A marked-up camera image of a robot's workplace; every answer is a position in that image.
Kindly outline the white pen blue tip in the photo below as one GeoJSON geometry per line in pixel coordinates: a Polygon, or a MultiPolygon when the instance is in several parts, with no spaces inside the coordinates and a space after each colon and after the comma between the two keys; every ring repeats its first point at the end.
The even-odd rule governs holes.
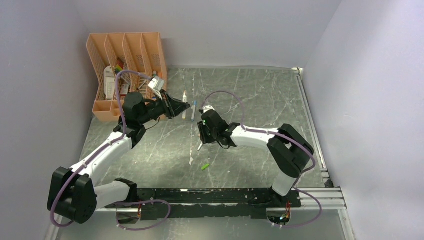
{"type": "Polygon", "coordinates": [[[194,121],[195,121],[196,108],[197,108],[197,106],[196,106],[196,105],[194,105],[194,106],[192,107],[192,113],[191,113],[191,118],[190,118],[190,120],[191,120],[192,122],[194,122],[194,121]]]}

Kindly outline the green pen cap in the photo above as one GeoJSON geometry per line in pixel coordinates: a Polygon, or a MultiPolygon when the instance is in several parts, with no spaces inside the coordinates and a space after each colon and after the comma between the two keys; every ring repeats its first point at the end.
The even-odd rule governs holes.
{"type": "Polygon", "coordinates": [[[202,170],[202,171],[204,171],[204,170],[206,170],[209,166],[210,166],[210,164],[209,164],[209,163],[207,163],[207,164],[205,164],[205,165],[203,165],[203,166],[201,167],[201,170],[202,170]]]}

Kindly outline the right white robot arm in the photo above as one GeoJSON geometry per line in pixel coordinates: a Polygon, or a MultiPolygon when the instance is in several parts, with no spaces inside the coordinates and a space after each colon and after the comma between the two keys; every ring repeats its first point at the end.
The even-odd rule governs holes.
{"type": "Polygon", "coordinates": [[[282,207],[289,200],[289,192],[311,161],[315,151],[293,126],[255,128],[240,123],[227,123],[211,106],[199,111],[197,123],[203,145],[218,143],[222,148],[252,147],[268,151],[276,162],[279,173],[272,184],[270,202],[282,207]]]}

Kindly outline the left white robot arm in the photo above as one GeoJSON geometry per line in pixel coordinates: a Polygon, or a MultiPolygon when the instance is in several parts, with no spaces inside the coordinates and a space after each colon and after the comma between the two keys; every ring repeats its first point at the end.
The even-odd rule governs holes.
{"type": "Polygon", "coordinates": [[[83,224],[97,209],[112,204],[134,207],[139,200],[136,183],[124,178],[101,186],[97,183],[115,161],[142,140],[147,132],[146,123],[161,116],[171,120],[190,107],[165,90],[154,100],[145,99],[139,92],[128,93],[118,104],[121,114],[118,125],[103,144],[73,166],[59,167],[53,172],[47,200],[51,222],[60,227],[55,221],[55,215],[59,215],[69,219],[71,224],[83,224]]]}

